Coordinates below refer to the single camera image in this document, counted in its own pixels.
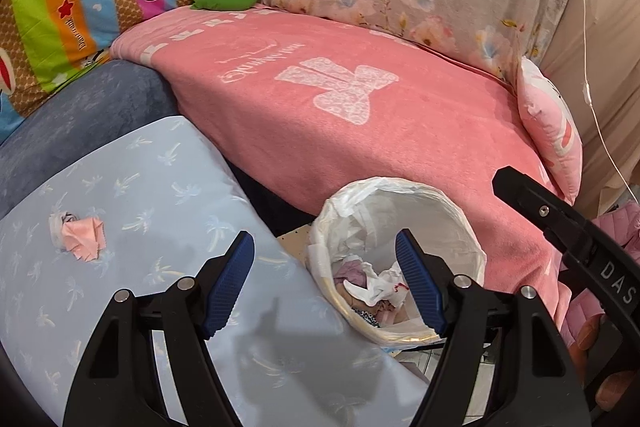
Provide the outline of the person's right hand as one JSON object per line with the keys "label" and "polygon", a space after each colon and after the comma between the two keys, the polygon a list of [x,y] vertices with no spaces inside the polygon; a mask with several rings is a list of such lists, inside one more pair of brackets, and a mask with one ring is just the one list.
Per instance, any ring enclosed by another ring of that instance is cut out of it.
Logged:
{"label": "person's right hand", "polygon": [[[589,350],[599,338],[600,327],[605,318],[603,313],[589,317],[577,334],[574,343],[568,347],[568,353],[572,359],[580,381],[585,380]],[[636,378],[638,372],[623,371],[612,374],[603,382],[596,393],[597,405],[604,411],[610,411]]]}

